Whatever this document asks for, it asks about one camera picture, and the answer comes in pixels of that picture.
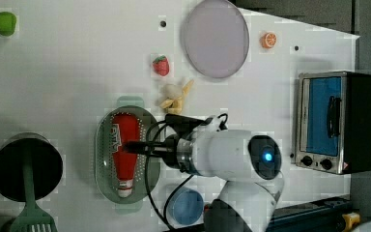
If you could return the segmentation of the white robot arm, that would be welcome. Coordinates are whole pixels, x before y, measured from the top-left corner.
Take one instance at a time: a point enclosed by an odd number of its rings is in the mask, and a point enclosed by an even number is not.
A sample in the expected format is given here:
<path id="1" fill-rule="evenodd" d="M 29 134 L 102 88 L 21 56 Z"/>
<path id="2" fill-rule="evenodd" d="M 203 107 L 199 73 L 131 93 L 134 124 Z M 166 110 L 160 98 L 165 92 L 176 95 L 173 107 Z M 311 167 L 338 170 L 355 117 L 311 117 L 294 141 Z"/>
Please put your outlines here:
<path id="1" fill-rule="evenodd" d="M 205 232 L 266 232 L 284 187 L 277 143 L 250 130 L 195 130 L 186 138 L 129 141 L 124 150 L 225 182 L 204 214 Z"/>

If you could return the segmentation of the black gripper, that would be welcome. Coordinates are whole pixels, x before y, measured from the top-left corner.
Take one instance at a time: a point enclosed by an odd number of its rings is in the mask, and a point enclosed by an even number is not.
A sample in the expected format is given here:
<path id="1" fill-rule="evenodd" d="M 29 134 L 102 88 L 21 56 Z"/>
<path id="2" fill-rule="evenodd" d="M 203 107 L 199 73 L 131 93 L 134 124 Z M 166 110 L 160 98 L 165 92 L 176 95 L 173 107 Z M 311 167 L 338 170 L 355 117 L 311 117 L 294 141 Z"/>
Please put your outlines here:
<path id="1" fill-rule="evenodd" d="M 179 169 L 180 165 L 177 160 L 177 146 L 180 137 L 178 135 L 169 135 L 163 142 L 153 141 L 150 143 L 152 156 L 161 158 L 164 163 L 175 169 Z M 129 141 L 123 145 L 123 149 L 127 153 L 147 155 L 150 152 L 147 142 Z"/>

